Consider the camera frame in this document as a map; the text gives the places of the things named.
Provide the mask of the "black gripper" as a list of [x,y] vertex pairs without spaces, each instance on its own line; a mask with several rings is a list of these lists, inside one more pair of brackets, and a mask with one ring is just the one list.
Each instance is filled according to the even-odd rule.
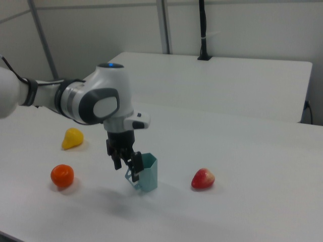
[[134,152],[134,142],[134,131],[107,133],[107,153],[112,157],[114,168],[118,170],[122,167],[121,158],[129,158],[125,161],[128,168],[125,178],[132,183],[139,181],[139,174],[142,171],[142,154]]

